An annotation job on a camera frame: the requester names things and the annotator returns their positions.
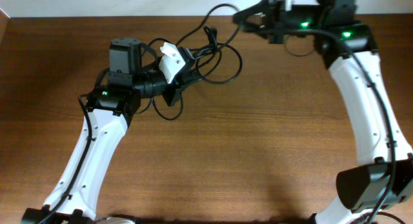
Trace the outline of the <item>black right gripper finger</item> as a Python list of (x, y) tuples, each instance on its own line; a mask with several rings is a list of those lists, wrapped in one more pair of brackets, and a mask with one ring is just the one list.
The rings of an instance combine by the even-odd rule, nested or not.
[(268, 32), (268, 26), (266, 24), (254, 24), (254, 23), (241, 23), (240, 29), (242, 32), (248, 34), (255, 34), (263, 39), (269, 39), (270, 34)]
[(235, 24), (272, 24), (274, 22), (272, 2), (265, 0), (239, 11), (233, 15), (232, 20)]

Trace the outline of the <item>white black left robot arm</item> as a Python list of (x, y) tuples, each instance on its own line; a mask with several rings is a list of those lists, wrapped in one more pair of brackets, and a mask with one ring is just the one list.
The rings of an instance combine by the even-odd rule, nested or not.
[(41, 209), (26, 209), (22, 223), (93, 223), (106, 171), (142, 99), (163, 96), (172, 106), (193, 75), (189, 49), (165, 42), (162, 56), (133, 38), (113, 39), (109, 67), (94, 89), (79, 96), (83, 129), (59, 183)]

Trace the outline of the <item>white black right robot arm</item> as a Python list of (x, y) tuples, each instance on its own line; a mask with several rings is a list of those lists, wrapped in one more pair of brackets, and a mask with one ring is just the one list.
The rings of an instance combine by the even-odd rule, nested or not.
[(290, 36), (314, 38), (348, 112), (358, 166), (336, 176), (337, 197), (311, 223), (372, 223), (412, 197), (412, 147), (405, 139), (381, 77), (370, 27), (355, 18), (356, 0), (262, 0), (236, 13), (244, 32), (281, 44)]

